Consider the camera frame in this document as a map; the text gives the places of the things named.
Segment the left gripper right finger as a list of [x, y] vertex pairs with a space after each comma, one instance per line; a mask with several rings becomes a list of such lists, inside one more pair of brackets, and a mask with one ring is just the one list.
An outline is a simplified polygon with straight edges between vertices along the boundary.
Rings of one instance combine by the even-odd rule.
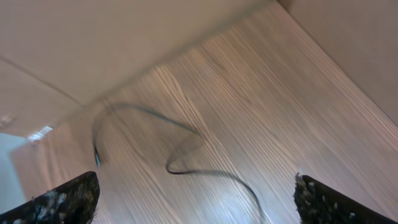
[[294, 202], [302, 224], [397, 224], [308, 176], [295, 176]]

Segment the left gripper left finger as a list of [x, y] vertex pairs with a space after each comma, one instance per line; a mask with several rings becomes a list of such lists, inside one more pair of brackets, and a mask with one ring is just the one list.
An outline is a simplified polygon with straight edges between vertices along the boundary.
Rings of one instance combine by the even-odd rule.
[[1, 214], [1, 224], [88, 224], [99, 196], [96, 172], [88, 171]]

